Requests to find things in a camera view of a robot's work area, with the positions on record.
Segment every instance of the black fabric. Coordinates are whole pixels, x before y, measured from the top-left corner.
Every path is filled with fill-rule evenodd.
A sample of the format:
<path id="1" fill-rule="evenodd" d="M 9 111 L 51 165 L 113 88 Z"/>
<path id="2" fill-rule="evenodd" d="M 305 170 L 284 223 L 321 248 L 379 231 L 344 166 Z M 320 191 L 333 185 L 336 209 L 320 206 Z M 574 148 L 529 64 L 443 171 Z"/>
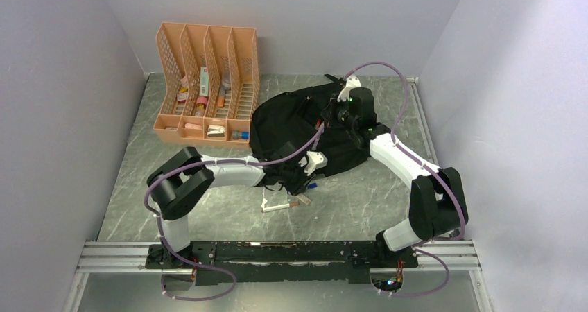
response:
<path id="1" fill-rule="evenodd" d="M 250 145 L 258 159 L 275 159 L 290 142 L 295 149 L 316 133 L 322 109 L 343 89 L 344 81 L 327 75 L 332 83 L 285 92 L 270 98 L 253 112 Z M 320 137 L 317 151 L 327 157 L 327 166 L 316 171 L 326 176 L 347 171 L 366 161 L 370 150 L 356 148 L 345 127 L 332 121 Z"/>

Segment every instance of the floor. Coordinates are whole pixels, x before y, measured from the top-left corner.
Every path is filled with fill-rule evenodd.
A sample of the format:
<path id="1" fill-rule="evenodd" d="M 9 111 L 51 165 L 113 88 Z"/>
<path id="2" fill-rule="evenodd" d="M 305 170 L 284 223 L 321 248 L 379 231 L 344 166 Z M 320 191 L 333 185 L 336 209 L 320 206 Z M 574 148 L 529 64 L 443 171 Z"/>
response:
<path id="1" fill-rule="evenodd" d="M 360 77 L 374 92 L 380 122 L 391 126 L 404 99 L 398 78 Z M 321 75 L 263 75 L 259 102 L 282 92 L 330 82 Z M 157 229 L 143 207 L 146 178 L 183 146 L 164 144 L 153 124 L 165 95 L 162 74 L 152 74 L 116 179 L 99 241 L 156 241 Z M 431 160 L 413 99 L 399 124 L 398 137 L 423 158 Z M 249 150 L 198 146 L 202 154 L 242 157 Z M 309 190 L 309 206 L 261 213 L 262 188 L 211 189 L 189 216 L 193 240 L 291 241 L 373 239 L 407 214 L 408 188 L 383 164 L 373 159 L 352 170 L 318 179 Z M 266 192 L 268 206 L 285 202 L 286 193 Z"/>

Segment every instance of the black bag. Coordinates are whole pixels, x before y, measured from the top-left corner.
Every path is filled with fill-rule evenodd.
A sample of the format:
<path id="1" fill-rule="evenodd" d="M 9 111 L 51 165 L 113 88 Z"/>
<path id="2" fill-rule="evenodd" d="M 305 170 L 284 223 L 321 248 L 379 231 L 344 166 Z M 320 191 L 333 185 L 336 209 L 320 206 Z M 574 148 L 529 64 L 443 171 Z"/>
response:
<path id="1" fill-rule="evenodd" d="M 321 111 L 345 86 L 343 79 L 325 76 L 333 82 L 285 92 L 270 98 L 253 112 L 250 145 L 256 158 L 283 158 L 312 138 L 322 121 Z M 327 165 L 315 173 L 327 177 L 354 168 L 370 156 L 369 147 L 354 146 L 346 128 L 337 121 L 325 126 L 316 150 L 327 157 Z"/>

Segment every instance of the white wall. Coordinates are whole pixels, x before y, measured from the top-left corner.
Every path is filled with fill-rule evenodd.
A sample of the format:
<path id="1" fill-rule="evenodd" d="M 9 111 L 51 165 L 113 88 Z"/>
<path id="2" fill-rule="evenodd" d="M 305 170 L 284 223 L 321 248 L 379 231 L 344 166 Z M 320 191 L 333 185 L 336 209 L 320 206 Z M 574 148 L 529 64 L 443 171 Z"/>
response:
<path id="1" fill-rule="evenodd" d="M 144 74 L 105 0 L 0 10 L 0 311 L 61 311 Z"/>
<path id="2" fill-rule="evenodd" d="M 420 76 L 496 311 L 588 311 L 588 0 L 461 0 Z"/>
<path id="3" fill-rule="evenodd" d="M 161 71 L 163 21 L 258 30 L 263 73 L 347 73 L 392 60 L 416 76 L 459 0 L 108 0 L 145 71 Z M 388 75 L 382 67 L 366 73 Z"/>

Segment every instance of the marble tabletop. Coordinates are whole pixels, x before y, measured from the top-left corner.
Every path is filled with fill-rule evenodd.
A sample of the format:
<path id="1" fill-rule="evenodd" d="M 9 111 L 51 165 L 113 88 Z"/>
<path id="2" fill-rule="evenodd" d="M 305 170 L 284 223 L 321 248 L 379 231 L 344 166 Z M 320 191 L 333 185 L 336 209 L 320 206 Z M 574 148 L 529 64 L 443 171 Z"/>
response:
<path id="1" fill-rule="evenodd" d="M 380 122 L 391 126 L 403 101 L 398 78 L 360 77 L 376 101 Z M 282 92 L 330 82 L 321 75 L 263 75 L 259 102 Z M 432 160 L 424 126 L 412 92 L 397 135 L 423 158 Z M 137 118 L 128 137 L 125 155 L 114 185 L 99 241 L 156 241 L 157 227 L 143 206 L 146 178 L 183 146 L 165 144 L 153 124 L 165 96 L 162 74 L 151 74 Z M 249 150 L 196 146 L 201 154 L 242 157 Z M 318 178 L 318 187 L 305 196 L 306 206 L 261 213 L 261 187 L 219 187 L 209 190 L 189 215 L 192 240 L 206 241 L 314 241 L 373 239 L 407 216 L 408 187 L 383 164 L 373 159 L 348 172 Z M 266 190 L 267 206 L 285 203 L 286 192 Z"/>

